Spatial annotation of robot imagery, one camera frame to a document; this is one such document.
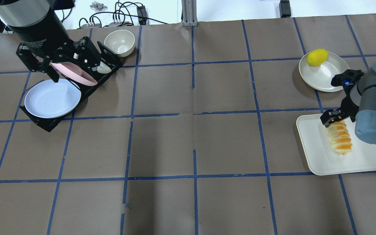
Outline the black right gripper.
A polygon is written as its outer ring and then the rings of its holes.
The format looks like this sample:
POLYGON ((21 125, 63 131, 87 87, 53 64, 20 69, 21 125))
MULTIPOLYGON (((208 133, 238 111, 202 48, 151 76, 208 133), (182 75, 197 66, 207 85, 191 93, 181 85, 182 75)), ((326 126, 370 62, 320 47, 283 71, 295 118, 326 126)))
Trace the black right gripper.
POLYGON ((342 99, 340 107, 336 110, 328 109, 322 113, 320 120, 322 125, 326 128, 333 125, 333 123, 340 122, 345 119, 350 119, 351 122, 356 122, 356 115, 359 112, 360 98, 346 96, 342 99))

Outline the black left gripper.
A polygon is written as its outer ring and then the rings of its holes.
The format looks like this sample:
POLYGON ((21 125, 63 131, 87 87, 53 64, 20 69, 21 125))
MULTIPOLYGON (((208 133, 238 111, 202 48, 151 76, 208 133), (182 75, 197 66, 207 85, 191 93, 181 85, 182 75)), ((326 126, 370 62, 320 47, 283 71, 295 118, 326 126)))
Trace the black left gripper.
POLYGON ((97 41, 97 44, 101 53, 98 52, 90 38, 84 36, 78 41, 68 39, 52 49, 40 52, 40 55, 38 55, 34 52, 36 49, 25 43, 20 43, 16 55, 29 71, 46 73, 55 83, 59 81, 59 74, 51 66, 51 63, 71 62, 87 73, 98 67, 100 62, 111 71, 116 71, 123 66, 119 56, 112 49, 100 41, 97 41))

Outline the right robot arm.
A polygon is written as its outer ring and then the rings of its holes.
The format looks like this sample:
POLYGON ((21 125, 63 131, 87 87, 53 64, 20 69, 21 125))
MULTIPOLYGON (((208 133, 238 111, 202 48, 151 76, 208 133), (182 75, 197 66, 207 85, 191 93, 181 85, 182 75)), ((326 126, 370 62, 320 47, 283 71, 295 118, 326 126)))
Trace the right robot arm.
POLYGON ((365 143, 376 145, 376 61, 367 72, 346 70, 331 80, 334 87, 342 87, 346 96, 340 108, 325 111, 320 120, 325 127, 350 118, 354 133, 365 143))

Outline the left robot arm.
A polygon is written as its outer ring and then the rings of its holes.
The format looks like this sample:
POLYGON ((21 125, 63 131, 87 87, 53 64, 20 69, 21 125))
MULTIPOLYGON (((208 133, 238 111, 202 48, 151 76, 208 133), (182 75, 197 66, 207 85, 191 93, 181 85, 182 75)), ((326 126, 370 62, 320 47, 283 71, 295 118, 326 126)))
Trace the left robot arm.
POLYGON ((91 76, 101 62, 116 72, 121 60, 101 42, 84 36, 73 41, 46 0, 0 0, 0 16, 22 40, 16 54, 31 72, 46 73, 54 82, 59 75, 51 63, 70 62, 91 76))

